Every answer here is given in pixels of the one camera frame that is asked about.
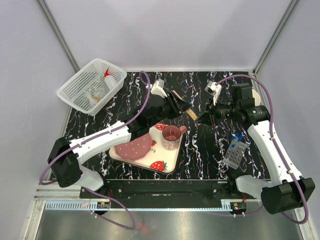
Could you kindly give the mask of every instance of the mug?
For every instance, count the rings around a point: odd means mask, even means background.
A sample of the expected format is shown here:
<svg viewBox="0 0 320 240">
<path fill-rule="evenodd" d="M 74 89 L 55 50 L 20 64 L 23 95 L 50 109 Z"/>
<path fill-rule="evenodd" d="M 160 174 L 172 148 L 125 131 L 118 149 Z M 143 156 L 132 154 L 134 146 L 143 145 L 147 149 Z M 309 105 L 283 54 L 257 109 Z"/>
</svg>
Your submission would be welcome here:
<svg viewBox="0 0 320 240">
<path fill-rule="evenodd" d="M 163 147 L 167 150 L 175 150 L 179 147 L 180 137 L 187 131 L 186 126 L 177 127 L 174 125 L 166 126 L 162 131 Z"/>
</svg>

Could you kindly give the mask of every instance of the white plastic basket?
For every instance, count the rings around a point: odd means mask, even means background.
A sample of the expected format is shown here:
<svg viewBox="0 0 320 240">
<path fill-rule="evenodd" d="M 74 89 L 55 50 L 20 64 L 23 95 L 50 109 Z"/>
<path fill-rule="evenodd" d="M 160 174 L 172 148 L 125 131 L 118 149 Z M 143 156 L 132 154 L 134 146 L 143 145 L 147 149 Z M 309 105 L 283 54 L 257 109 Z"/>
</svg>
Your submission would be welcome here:
<svg viewBox="0 0 320 240">
<path fill-rule="evenodd" d="M 105 72 L 108 68 L 109 74 L 117 81 L 117 84 L 112 89 L 109 89 L 105 83 Z M 59 88 L 56 94 L 74 109 L 84 114 L 95 116 L 124 86 L 126 76 L 126 71 L 120 67 L 96 58 L 71 77 Z M 92 107 L 86 96 L 86 91 L 92 93 L 96 89 L 99 89 L 97 97 L 100 98 L 100 101 Z"/>
</svg>

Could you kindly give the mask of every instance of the pink plate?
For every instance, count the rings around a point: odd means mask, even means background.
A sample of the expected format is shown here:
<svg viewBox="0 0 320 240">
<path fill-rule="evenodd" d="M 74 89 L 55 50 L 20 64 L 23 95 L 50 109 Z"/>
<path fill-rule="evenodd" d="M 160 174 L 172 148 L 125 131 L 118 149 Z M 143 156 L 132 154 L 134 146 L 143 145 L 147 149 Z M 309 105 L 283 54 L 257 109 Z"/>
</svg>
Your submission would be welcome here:
<svg viewBox="0 0 320 240">
<path fill-rule="evenodd" d="M 114 146 L 115 153 L 124 160 L 142 159 L 151 149 L 152 139 L 149 133 L 130 142 Z"/>
</svg>

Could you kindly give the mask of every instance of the strawberry print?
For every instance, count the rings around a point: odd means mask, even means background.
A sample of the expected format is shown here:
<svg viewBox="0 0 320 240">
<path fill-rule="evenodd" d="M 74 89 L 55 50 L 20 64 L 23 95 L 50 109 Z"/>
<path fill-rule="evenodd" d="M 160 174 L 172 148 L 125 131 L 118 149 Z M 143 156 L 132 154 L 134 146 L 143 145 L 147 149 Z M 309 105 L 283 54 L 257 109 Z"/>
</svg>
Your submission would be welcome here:
<svg viewBox="0 0 320 240">
<path fill-rule="evenodd" d="M 158 130 L 160 130 L 160 131 L 163 131 L 166 126 L 167 126 L 166 124 L 163 124 L 163 123 L 158 122 L 158 123 L 155 125 L 155 128 L 158 129 Z"/>
<path fill-rule="evenodd" d="M 164 172 L 167 170 L 167 163 L 164 161 L 155 161 L 150 165 L 151 169 L 159 171 L 159 172 Z"/>
</svg>

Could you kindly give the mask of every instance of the floor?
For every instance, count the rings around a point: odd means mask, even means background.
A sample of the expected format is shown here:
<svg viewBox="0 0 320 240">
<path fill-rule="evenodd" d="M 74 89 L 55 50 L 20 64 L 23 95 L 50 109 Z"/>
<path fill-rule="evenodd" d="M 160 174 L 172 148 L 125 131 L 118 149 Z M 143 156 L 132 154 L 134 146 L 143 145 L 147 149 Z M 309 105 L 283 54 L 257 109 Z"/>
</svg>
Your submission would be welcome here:
<svg viewBox="0 0 320 240">
<path fill-rule="evenodd" d="M 249 212 L 259 208 L 249 205 Z M 124 211 L 105 217 L 131 226 Z M 45 210 L 37 240 L 302 240 L 299 226 L 281 214 L 265 210 L 254 216 L 233 218 L 209 212 L 133 212 L 136 230 L 124 230 L 86 211 Z"/>
<path fill-rule="evenodd" d="M 204 91 L 209 80 L 218 81 L 227 76 L 248 72 L 148 72 L 151 83 L 156 79 L 165 81 L 166 90 L 176 90 L 183 100 L 192 103 L 193 111 L 199 116 L 204 111 L 206 100 L 210 97 Z M 230 87 L 236 83 L 250 83 L 251 80 L 239 77 L 230 79 L 222 84 L 219 101 L 230 100 Z M 139 82 L 138 73 L 128 72 L 123 88 L 110 100 L 95 117 L 72 110 L 67 124 L 65 137 L 68 140 L 88 136 L 112 125 L 117 119 L 125 116 L 135 106 L 143 103 L 146 96 L 144 85 Z M 223 164 L 222 157 L 229 147 L 231 134 L 242 133 L 243 142 L 249 144 L 244 159 L 238 168 L 238 174 L 244 173 L 261 179 L 268 179 L 267 167 L 255 143 L 247 135 L 241 125 L 232 120 L 220 122 L 216 128 L 200 125 L 184 114 L 174 120 L 165 120 L 166 124 L 188 127 L 185 142 L 181 145 L 176 170 L 171 174 L 157 173 L 130 164 L 112 160 L 108 151 L 104 151 L 84 166 L 101 172 L 106 180 L 212 180 L 227 179 L 232 173 L 227 165 Z"/>
</svg>

